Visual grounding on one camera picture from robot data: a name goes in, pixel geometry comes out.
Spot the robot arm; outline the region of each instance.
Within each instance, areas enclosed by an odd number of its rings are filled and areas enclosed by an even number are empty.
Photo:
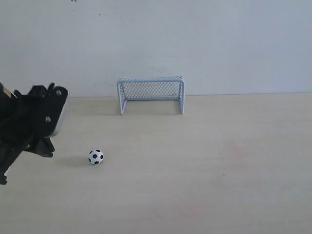
[[[23,151],[53,156],[50,138],[60,131],[67,99],[68,91],[53,83],[33,86],[26,95],[12,94],[0,83],[0,185]]]

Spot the white wall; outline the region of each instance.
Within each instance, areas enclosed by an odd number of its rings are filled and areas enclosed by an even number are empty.
[[[115,96],[184,75],[188,95],[312,91],[311,0],[1,0],[0,80]]]

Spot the black and white soccer ball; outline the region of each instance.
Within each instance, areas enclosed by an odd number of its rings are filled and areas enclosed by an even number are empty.
[[[89,162],[92,164],[100,164],[104,159],[104,154],[101,150],[93,150],[89,153]]]

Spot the miniature soccer goal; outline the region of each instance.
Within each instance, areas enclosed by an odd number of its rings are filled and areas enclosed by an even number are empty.
[[[184,79],[178,77],[119,78],[117,82],[120,111],[123,115],[128,101],[178,100],[184,113]]]

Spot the light wooden floor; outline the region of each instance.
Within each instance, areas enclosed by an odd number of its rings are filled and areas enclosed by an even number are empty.
[[[187,97],[177,113],[72,99],[55,156],[22,154],[0,187],[0,233],[312,233],[312,94]]]

